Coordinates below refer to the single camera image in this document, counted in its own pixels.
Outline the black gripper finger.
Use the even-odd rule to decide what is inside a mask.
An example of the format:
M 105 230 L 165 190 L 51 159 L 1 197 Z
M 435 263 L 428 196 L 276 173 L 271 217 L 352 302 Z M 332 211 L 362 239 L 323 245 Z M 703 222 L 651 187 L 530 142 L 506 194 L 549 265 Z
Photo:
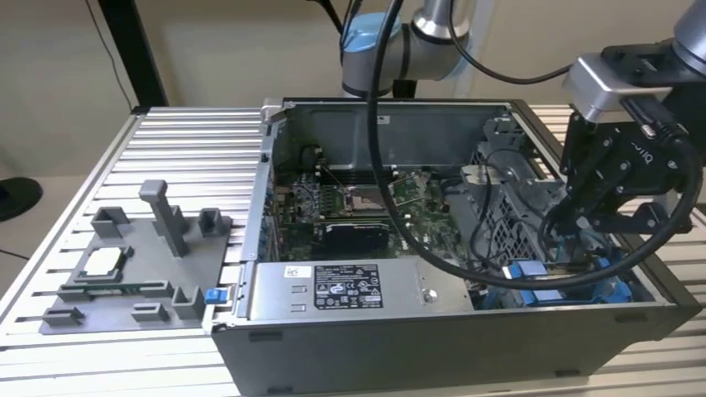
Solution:
M 639 204 L 631 215 L 617 209 L 599 209 L 593 212 L 593 228 L 601 233 L 654 235 L 671 219 L 663 200 Z
M 617 192 L 629 171 L 627 138 L 626 122 L 593 123 L 579 114 L 570 116 L 561 161 L 566 197 L 554 216 L 557 233 L 589 227 L 598 232 L 627 231 L 629 217 L 619 213 L 626 199 Z

